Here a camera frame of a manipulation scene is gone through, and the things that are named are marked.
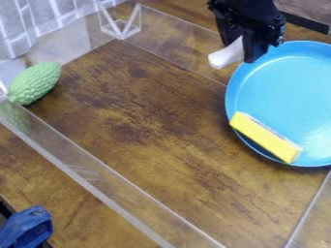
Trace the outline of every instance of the blue object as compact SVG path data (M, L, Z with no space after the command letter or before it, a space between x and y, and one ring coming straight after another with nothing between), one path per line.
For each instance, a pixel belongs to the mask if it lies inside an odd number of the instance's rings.
M292 166L331 165L330 45L288 42L271 47L254 64L242 64L236 69L227 86L226 103L228 119L236 111L247 112L303 147ZM283 163L238 135L258 153Z
M43 206L13 214L0 230L1 248L36 248L52 235L52 216Z

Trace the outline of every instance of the yellow sponge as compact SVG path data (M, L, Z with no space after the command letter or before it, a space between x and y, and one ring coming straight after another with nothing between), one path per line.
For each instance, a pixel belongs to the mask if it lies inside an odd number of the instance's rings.
M230 121L230 126L286 163L291 164L300 156L303 148L247 113L238 111Z

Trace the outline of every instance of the bitter melon toy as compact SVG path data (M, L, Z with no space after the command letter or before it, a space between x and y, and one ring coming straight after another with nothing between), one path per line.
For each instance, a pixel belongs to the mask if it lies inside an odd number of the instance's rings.
M41 62L24 70L15 78L9 87L9 101L29 105L40 99L56 86L62 75L58 62Z

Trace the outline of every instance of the gray fabric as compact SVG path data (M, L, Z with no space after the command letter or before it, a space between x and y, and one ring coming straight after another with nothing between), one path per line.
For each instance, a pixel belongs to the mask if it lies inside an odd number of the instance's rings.
M99 0L0 0L0 60L21 56L40 36L98 10ZM126 0L102 0L107 7Z

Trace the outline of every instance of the wooden table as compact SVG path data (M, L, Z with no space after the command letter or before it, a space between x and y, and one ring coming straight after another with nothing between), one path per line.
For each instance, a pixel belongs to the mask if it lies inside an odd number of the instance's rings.
M140 2L215 30L204 1ZM331 42L291 24L287 39ZM223 83L234 68L220 71ZM283 247L328 169L256 155L230 130L224 93L112 41L63 67L59 86L28 109L226 246ZM16 210L51 210L56 247L158 246L3 126L0 132L0 193Z

